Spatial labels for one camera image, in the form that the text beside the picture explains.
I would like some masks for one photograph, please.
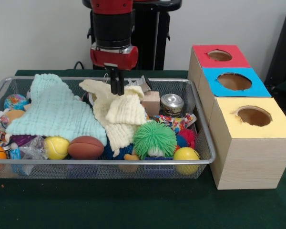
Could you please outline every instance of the yellow ball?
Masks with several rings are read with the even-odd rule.
[[[68,155],[69,141],[62,137],[47,137],[45,149],[49,159],[62,160]]]
[[[190,147],[183,147],[174,153],[174,160],[178,161],[196,161],[200,160],[199,154]],[[178,165],[177,172],[182,175],[192,175],[198,170],[199,166]]]

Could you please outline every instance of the round hole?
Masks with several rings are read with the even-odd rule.
[[[246,90],[252,86],[248,78],[237,73],[225,73],[220,75],[217,79],[225,88],[234,91]]]
[[[213,50],[208,53],[210,59],[215,61],[230,61],[232,60],[232,56],[230,53],[222,51],[222,50]]]
[[[237,112],[237,115],[244,123],[250,125],[265,126],[271,122],[271,115],[257,106],[243,107]]]

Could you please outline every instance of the metal mesh basket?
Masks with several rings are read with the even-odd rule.
[[[61,78],[75,95],[84,91],[79,83],[86,78]],[[11,77],[0,83],[0,111],[4,100],[10,94],[26,95],[33,77]],[[144,160],[0,160],[0,178],[198,178],[207,164],[215,159],[215,150],[208,130],[197,90],[192,82],[185,79],[151,79],[154,91],[163,94],[174,93],[184,100],[183,113],[194,113],[198,118],[193,130],[197,132],[196,151],[201,160],[173,161]],[[195,171],[191,175],[178,173],[183,168]]]

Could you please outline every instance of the green tablecloth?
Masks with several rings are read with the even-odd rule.
[[[18,71],[99,76],[103,71]],[[135,72],[185,78],[185,71]],[[286,171],[275,190],[218,191],[210,168],[197,180],[0,179],[0,228],[286,229]]]

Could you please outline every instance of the cardboard box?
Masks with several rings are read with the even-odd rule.
[[[286,116],[273,98],[216,98],[210,129],[218,189],[277,187],[286,167]]]
[[[146,92],[142,106],[148,116],[159,115],[160,113],[160,94],[159,92]]]
[[[271,97],[252,68],[203,68],[198,93],[209,124],[215,97]]]
[[[236,45],[193,45],[188,79],[199,88],[202,68],[250,68]]]

